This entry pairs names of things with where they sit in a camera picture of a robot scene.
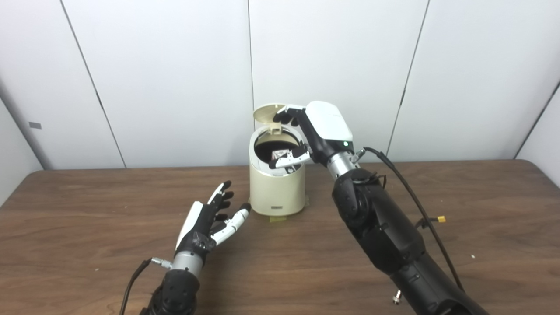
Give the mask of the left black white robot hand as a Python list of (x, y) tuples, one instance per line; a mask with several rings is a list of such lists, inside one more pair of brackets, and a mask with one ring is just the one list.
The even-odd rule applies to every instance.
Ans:
[(232, 182), (222, 182), (206, 203), (195, 201), (185, 219), (175, 246), (174, 260), (180, 253), (193, 254), (202, 261), (215, 247), (230, 238), (247, 220), (252, 206), (243, 203), (232, 217), (221, 210), (230, 207), (234, 192)]

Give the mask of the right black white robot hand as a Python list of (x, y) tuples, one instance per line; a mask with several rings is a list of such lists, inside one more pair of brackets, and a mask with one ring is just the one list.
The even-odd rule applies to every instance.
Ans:
[(286, 105), (278, 110), (274, 123), (300, 127), (307, 142), (273, 159), (271, 169), (290, 167), (308, 160), (329, 168), (335, 157), (354, 153), (353, 134), (340, 110), (324, 101), (312, 101), (307, 106)]

